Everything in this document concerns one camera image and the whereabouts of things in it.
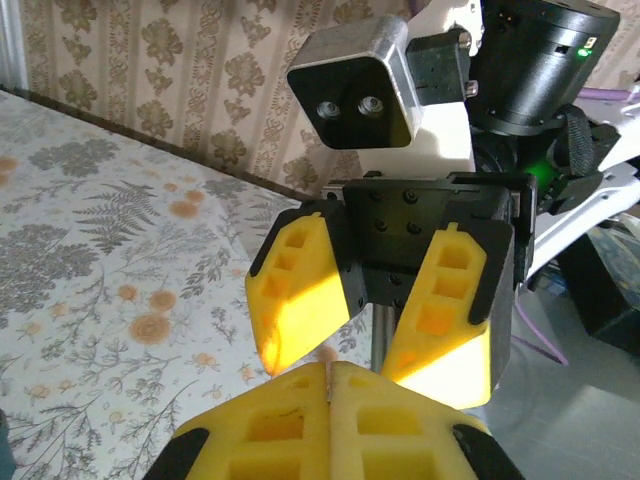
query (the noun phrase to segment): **floral bedspread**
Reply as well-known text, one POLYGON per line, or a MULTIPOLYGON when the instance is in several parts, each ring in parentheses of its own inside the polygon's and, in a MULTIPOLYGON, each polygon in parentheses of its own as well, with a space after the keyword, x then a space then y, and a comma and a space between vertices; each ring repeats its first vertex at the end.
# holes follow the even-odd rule
MULTIPOLYGON (((139 479, 178 425, 267 381, 244 276, 292 206, 0 92, 0 408, 14 478, 139 479)), ((303 361, 367 365, 365 318, 303 361)))

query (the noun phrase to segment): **wall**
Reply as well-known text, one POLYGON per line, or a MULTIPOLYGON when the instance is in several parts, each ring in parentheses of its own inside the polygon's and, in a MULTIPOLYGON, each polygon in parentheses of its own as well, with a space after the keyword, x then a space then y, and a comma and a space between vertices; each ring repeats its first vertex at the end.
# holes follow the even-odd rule
MULTIPOLYGON (((625 87, 640 65, 640 6, 590 86, 625 87)), ((283 78, 306 36, 401 0, 21 0, 29 89, 239 169, 314 193, 361 174, 319 144, 283 78)))

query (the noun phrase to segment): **purple cable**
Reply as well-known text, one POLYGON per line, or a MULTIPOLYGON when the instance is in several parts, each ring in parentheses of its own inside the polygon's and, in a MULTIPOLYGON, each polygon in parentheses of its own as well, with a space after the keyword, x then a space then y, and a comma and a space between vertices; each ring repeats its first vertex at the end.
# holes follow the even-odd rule
POLYGON ((535 323, 533 323, 533 320, 529 318, 527 313, 522 308, 522 305, 520 305, 520 298, 518 296, 516 296, 514 305, 516 307, 518 315, 520 315, 520 318, 524 320, 524 323, 527 324, 527 326, 531 329, 535 336, 538 337, 540 341, 544 343, 549 350, 551 350, 552 353, 544 352, 544 350, 542 350, 540 347, 537 347, 520 337, 516 337, 515 335, 512 335, 512 338, 516 341, 519 341, 520 343, 523 343, 524 345, 527 345, 529 348, 533 348, 533 350, 537 351, 538 353, 542 353, 542 350, 544 352, 543 355, 545 355, 546 357, 554 357, 553 360, 557 361, 561 365, 564 365, 565 367, 568 367, 569 360, 567 359, 567 357, 565 357, 560 349, 556 347, 553 342, 551 342, 551 340, 545 337, 545 335, 538 329, 538 327, 536 327, 535 323))
POLYGON ((635 94, 628 90, 606 90, 601 88, 583 88, 578 94, 578 98, 589 98, 592 100, 605 100, 610 102, 621 102, 633 99, 635 94))

